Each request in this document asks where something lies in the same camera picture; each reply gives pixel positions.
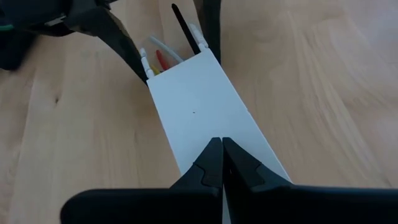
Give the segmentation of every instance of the wooden table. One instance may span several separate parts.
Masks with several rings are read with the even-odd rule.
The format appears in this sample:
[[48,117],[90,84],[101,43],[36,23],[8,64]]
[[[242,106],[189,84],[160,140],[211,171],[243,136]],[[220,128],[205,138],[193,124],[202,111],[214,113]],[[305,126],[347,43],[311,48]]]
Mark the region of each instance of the wooden table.
[[[134,41],[192,53],[170,5],[120,0]],[[295,183],[398,187],[398,3],[225,0],[223,68]],[[57,223],[92,188],[179,177],[147,88],[94,37],[41,37],[0,74],[0,223]]]

